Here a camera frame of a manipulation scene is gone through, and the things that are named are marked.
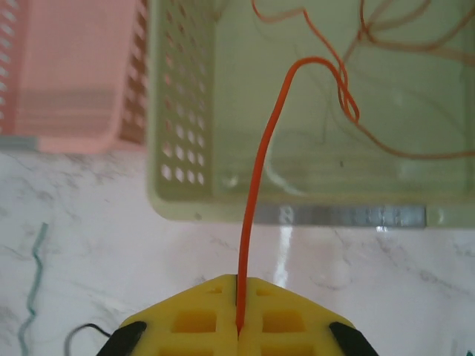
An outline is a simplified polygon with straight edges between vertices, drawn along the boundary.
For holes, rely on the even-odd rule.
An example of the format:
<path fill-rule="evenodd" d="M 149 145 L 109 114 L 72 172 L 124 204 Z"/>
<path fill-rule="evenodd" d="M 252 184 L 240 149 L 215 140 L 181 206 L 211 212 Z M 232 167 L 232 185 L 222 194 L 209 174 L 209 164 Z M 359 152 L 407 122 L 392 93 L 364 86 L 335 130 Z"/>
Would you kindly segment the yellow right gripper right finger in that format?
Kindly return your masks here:
<path fill-rule="evenodd" d="M 287 289 L 248 279 L 239 355 L 376 355 L 345 317 Z"/>

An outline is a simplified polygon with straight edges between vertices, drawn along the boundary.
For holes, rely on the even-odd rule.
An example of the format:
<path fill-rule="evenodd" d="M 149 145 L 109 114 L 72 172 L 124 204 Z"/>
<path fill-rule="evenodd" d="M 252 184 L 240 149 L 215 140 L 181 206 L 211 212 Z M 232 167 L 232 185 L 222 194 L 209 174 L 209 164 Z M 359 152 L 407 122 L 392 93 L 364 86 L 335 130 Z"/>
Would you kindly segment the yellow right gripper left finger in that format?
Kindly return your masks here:
<path fill-rule="evenodd" d="M 237 355 L 236 276 L 225 274 L 130 316 L 99 355 Z"/>

